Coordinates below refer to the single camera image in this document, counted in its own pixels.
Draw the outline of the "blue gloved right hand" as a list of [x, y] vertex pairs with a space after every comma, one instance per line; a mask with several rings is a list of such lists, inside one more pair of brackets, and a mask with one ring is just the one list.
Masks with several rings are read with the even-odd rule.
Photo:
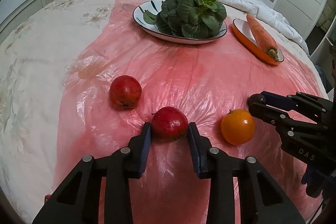
[[306, 185], [306, 194], [310, 197], [317, 198], [321, 194], [325, 200], [333, 198], [335, 197], [335, 170], [328, 174], [307, 165], [301, 184]]

